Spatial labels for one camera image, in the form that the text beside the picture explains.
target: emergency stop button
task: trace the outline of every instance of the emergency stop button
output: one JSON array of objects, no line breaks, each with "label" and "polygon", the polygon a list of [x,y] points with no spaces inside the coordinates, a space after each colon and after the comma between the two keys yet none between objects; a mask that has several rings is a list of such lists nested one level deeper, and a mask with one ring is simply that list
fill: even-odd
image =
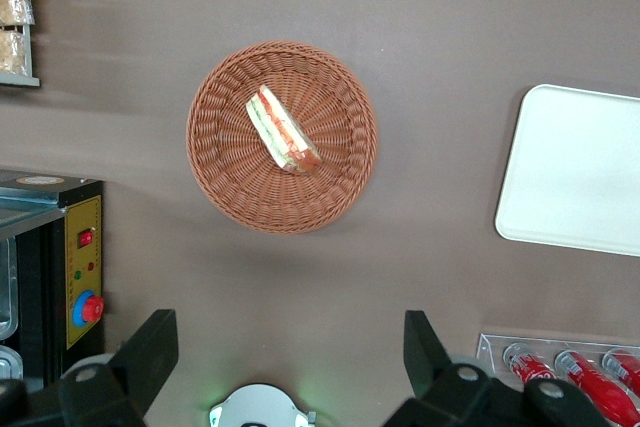
[{"label": "emergency stop button", "polygon": [[73,307],[73,324],[84,327],[89,322],[98,322],[104,312],[104,299],[91,290],[85,290]]}]

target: red bottle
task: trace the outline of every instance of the red bottle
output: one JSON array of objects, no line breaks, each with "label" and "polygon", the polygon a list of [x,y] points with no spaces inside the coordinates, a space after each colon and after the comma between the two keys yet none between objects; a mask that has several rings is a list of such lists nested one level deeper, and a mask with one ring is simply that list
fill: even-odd
[{"label": "red bottle", "polygon": [[504,349],[502,360],[523,384],[531,379],[555,379],[551,369],[545,365],[527,344],[517,342]]},{"label": "red bottle", "polygon": [[602,367],[640,397],[640,359],[624,349],[611,349],[604,354]]},{"label": "red bottle", "polygon": [[578,352],[559,353],[555,368],[587,394],[607,419],[622,427],[640,427],[640,413],[629,396]]}]

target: round woven basket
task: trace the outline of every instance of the round woven basket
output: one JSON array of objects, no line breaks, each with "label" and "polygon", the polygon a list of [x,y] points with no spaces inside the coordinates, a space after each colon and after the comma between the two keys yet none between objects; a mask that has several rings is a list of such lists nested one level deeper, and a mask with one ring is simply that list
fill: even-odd
[{"label": "round woven basket", "polygon": [[[316,145],[312,173],[283,171],[245,104],[264,84]],[[228,56],[204,80],[189,112],[187,153],[209,200],[240,224],[297,234],[343,214],[371,176],[377,150],[364,89],[335,57],[310,45],[271,41]]]}]

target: packaged bread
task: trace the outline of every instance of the packaged bread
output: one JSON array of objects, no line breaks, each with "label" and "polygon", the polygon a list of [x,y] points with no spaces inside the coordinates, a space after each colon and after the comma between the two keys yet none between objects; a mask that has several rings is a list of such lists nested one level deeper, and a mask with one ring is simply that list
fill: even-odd
[{"label": "packaged bread", "polygon": [[0,30],[0,72],[28,75],[24,36],[15,30]]},{"label": "packaged bread", "polygon": [[0,0],[0,25],[33,24],[31,0]]},{"label": "packaged bread", "polygon": [[246,107],[260,138],[281,169],[305,174],[322,163],[316,146],[266,85],[260,87]]}]

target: red switch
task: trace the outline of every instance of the red switch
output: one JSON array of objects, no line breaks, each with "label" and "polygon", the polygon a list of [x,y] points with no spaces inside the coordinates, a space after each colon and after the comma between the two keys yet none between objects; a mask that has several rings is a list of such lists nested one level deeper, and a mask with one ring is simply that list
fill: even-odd
[{"label": "red switch", "polygon": [[97,322],[104,312],[104,299],[97,295],[89,297],[82,307],[82,320],[85,322]]},{"label": "red switch", "polygon": [[78,234],[78,248],[85,247],[93,242],[93,229],[83,230]]}]

